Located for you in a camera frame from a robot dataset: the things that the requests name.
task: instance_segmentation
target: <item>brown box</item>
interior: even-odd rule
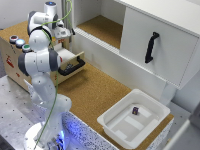
[[[24,40],[27,42],[28,35],[26,32],[26,26],[27,26],[27,22],[23,22],[1,31],[0,32],[0,50],[1,50],[2,60],[4,63],[6,74],[10,78],[12,78],[14,81],[16,81],[20,86],[22,86],[25,90],[28,90],[28,87],[26,86],[24,79],[31,83],[31,77],[30,76],[27,77],[26,75],[24,75],[18,68],[18,57],[22,53],[22,50],[16,48],[15,45],[12,45],[9,43],[9,37],[12,35],[18,35],[19,38],[24,38]],[[68,49],[68,45],[69,45],[68,39],[65,39],[64,41],[54,41],[54,44],[57,44],[59,42],[63,42],[63,46]],[[79,53],[78,55],[71,58],[68,62],[61,64],[61,69],[65,69],[68,64],[72,64],[73,66],[77,65],[78,56],[80,56],[80,58],[84,60],[84,52]],[[76,70],[75,72],[71,73],[68,76],[62,76],[59,74],[58,83],[65,81],[66,79],[78,73],[82,69],[83,67],[79,68],[78,70]],[[56,78],[57,78],[56,72],[51,72],[50,77],[55,85]]]

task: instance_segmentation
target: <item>open cabinet compartment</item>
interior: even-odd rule
[[[120,49],[126,10],[124,5],[114,0],[81,0],[73,4],[74,28]]]

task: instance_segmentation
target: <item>cabinet door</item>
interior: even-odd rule
[[[145,56],[153,32],[160,36],[154,40],[153,60],[146,64]],[[198,38],[191,34],[127,8],[120,54],[179,86],[197,41]]]

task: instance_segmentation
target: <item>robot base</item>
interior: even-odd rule
[[[41,124],[42,123],[35,124],[26,132],[24,137],[24,150],[57,150],[57,148],[55,148],[55,145],[51,142],[48,143],[49,146],[44,146],[38,143],[37,147],[35,148],[36,141],[34,140],[34,138],[42,128]],[[65,138],[65,143],[67,143],[67,145],[69,144],[69,142],[70,138]]]

